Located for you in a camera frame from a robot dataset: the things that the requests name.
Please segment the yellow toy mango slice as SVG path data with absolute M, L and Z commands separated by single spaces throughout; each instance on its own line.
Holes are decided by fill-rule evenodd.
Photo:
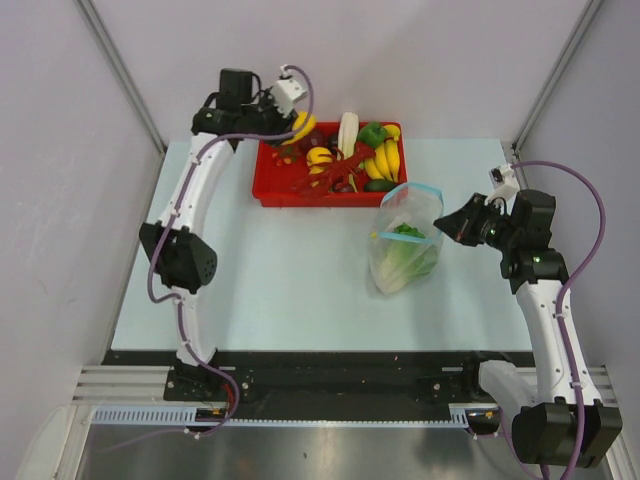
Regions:
M 282 145 L 291 145 L 302 140 L 314 130 L 316 123 L 316 116 L 314 114 L 307 111 L 299 111 L 293 124 L 293 131 L 295 132 L 295 135 L 284 140 Z

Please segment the clear zip top bag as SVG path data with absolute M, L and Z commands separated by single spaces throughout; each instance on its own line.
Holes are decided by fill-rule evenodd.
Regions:
M 392 295 L 431 275 L 440 256 L 442 191 L 406 182 L 386 193 L 367 241 L 369 269 L 377 289 Z

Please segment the green white toy cabbage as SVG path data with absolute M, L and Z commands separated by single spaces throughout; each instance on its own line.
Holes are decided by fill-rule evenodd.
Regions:
M 369 267 L 376 287 L 386 295 L 429 276 L 442 245 L 437 229 L 417 228 L 403 222 L 369 239 Z

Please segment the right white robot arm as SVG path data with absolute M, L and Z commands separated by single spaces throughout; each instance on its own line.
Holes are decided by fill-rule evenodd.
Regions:
M 549 245 L 555 210 L 555 198 L 537 190 L 518 192 L 508 213 L 476 193 L 434 225 L 459 244 L 501 253 L 501 275 L 524 315 L 534 356 L 534 385 L 514 364 L 485 360 L 463 373 L 463 393 L 496 401 L 519 461 L 572 471 L 598 466 L 623 423 L 619 410 L 603 403 L 579 348 L 569 274 Z

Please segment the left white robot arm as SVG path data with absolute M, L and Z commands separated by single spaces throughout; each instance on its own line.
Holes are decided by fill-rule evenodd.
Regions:
M 216 252 L 203 239 L 203 227 L 214 189 L 241 141 L 250 139 L 274 146 L 301 132 L 295 105 L 314 97 L 308 75 L 299 67 L 281 67 L 270 87 L 258 74 L 225 68 L 219 87 L 194 114 L 190 150 L 178 184 L 159 219 L 145 222 L 139 240 L 149 260 L 147 279 L 159 279 L 168 290 L 158 296 L 149 287 L 149 299 L 174 305 L 179 344 L 167 378 L 167 400 L 210 400 L 234 381 L 211 366 L 216 353 L 206 341 L 199 319 L 200 290 L 214 278 Z

